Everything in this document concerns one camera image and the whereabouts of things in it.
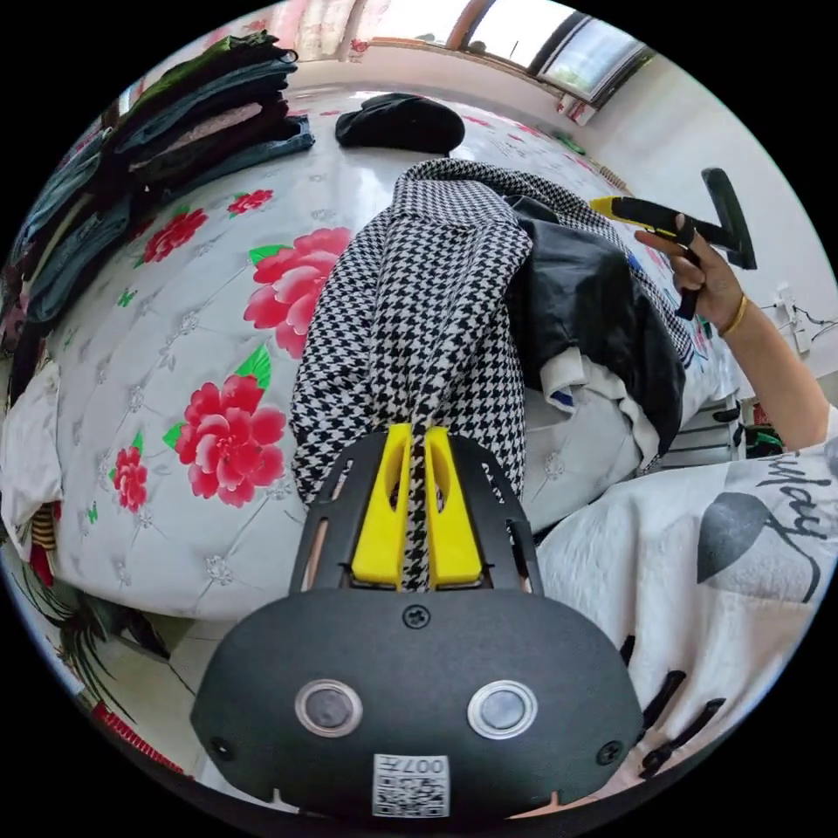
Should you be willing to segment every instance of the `striped fabric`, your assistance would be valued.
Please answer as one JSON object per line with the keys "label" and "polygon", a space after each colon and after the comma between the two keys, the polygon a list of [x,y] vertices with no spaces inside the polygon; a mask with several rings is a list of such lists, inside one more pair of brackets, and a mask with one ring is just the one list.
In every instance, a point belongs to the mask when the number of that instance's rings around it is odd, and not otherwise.
{"label": "striped fabric", "polygon": [[122,719],[116,715],[116,713],[111,712],[107,709],[106,705],[102,702],[96,704],[93,708],[93,718],[98,719],[102,724],[109,727],[112,731],[116,733],[124,741],[128,742],[129,745],[133,745],[138,751],[144,753],[147,757],[150,757],[155,762],[159,762],[162,766],[170,768],[172,771],[178,774],[183,774],[183,769],[179,766],[176,766],[171,759],[166,759],[159,751],[156,751],[148,742],[144,739],[140,738],[136,733],[134,733],[131,728],[126,725]]}
{"label": "striped fabric", "polygon": [[47,551],[55,551],[55,520],[52,517],[52,504],[43,504],[32,518],[32,543],[40,545]]}

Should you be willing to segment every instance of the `white shirt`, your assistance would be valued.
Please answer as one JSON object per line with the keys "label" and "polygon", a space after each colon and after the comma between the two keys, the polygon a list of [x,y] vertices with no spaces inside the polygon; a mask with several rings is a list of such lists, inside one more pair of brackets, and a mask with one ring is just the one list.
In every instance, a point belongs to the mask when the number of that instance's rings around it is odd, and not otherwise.
{"label": "white shirt", "polygon": [[[741,721],[773,686],[838,556],[838,410],[827,441],[782,457],[664,471],[610,488],[539,548],[545,593],[619,649],[645,710],[668,673],[686,678],[601,798],[668,770]],[[708,703],[720,709],[667,754]]]}

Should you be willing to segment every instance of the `houndstooth coat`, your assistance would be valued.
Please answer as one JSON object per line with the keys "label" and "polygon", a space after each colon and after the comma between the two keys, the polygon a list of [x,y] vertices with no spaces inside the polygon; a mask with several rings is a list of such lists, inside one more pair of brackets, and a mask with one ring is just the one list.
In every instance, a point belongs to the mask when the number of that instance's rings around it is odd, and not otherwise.
{"label": "houndstooth coat", "polygon": [[[524,386],[505,295],[532,243],[504,202],[508,195],[534,198],[567,226],[596,232],[628,256],[610,222],[555,183],[472,161],[419,163],[334,266],[297,373],[293,472],[306,504],[349,444],[398,422],[412,424],[407,590],[428,586],[427,428],[471,437],[522,491]],[[629,265],[683,358],[691,347],[683,325],[649,278]]]}

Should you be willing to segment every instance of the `stack of folded clothes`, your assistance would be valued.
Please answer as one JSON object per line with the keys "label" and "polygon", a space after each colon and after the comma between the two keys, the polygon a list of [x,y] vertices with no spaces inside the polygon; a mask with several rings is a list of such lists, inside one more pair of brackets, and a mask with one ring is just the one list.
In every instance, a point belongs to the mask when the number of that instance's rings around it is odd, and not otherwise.
{"label": "stack of folded clothes", "polygon": [[116,128],[63,162],[3,269],[0,323],[22,309],[54,326],[149,212],[206,182],[310,148],[306,117],[282,91],[297,53],[262,31],[229,36],[173,67]]}

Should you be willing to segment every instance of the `pink garment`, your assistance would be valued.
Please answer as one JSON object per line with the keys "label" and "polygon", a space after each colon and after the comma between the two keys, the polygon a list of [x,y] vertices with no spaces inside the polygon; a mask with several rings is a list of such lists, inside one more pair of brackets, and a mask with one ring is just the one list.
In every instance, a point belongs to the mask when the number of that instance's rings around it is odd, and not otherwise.
{"label": "pink garment", "polygon": [[21,330],[26,322],[26,308],[28,305],[29,297],[22,293],[20,299],[6,315],[3,324],[0,326],[0,344],[2,344],[2,348],[7,352],[17,346]]}
{"label": "pink garment", "polygon": [[[250,105],[234,107],[229,111],[224,111],[224,113],[220,113],[218,116],[214,116],[211,119],[202,122],[200,125],[191,128],[186,132],[186,134],[181,134],[181,136],[168,146],[165,151],[161,152],[161,155],[168,154],[170,151],[175,151],[176,148],[188,146],[190,142],[196,142],[198,140],[202,140],[204,137],[217,134],[225,128],[240,125],[242,122],[252,119],[257,115],[257,113],[261,113],[261,111],[262,106],[258,105],[256,102],[253,102]],[[148,162],[150,161],[132,164],[130,167],[131,171],[136,171],[138,168],[142,168]]]}

